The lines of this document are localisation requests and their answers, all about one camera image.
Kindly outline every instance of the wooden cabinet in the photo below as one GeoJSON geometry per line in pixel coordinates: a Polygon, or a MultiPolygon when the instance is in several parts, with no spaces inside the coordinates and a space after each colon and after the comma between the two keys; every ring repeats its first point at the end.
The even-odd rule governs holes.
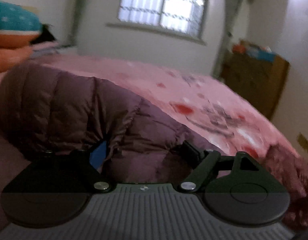
{"type": "Polygon", "coordinates": [[[233,54],[226,63],[225,84],[271,119],[289,69],[289,63],[276,56],[274,62],[233,54]]]}

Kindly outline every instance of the orange cushion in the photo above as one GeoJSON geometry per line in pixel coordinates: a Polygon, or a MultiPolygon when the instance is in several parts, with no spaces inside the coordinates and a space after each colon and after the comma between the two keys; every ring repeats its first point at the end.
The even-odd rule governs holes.
{"type": "Polygon", "coordinates": [[[32,53],[30,46],[20,49],[0,48],[0,73],[9,70],[11,67],[27,60],[32,53]]]}

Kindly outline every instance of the pink bedsheet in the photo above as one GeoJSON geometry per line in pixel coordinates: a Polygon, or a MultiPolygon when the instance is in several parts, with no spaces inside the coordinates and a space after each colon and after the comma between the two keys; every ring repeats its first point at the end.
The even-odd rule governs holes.
{"type": "Polygon", "coordinates": [[[52,55],[41,64],[107,79],[148,99],[228,155],[264,158],[277,143],[299,156],[289,141],[247,101],[209,76],[108,58],[52,55]]]}

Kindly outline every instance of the window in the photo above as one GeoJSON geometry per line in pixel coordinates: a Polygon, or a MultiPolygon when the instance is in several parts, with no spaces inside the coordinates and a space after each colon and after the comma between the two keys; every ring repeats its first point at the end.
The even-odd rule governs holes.
{"type": "Polygon", "coordinates": [[[200,37],[204,9],[205,0],[121,0],[118,19],[200,37]]]}

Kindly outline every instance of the ribbed surface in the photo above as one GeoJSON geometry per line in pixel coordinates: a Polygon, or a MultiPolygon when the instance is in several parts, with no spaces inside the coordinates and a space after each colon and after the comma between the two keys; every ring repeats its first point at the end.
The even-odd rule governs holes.
{"type": "Polygon", "coordinates": [[[0,240],[290,240],[280,224],[238,228],[215,219],[194,195],[174,191],[170,184],[118,185],[105,195],[94,195],[75,219],[46,229],[11,224],[0,240]]]}

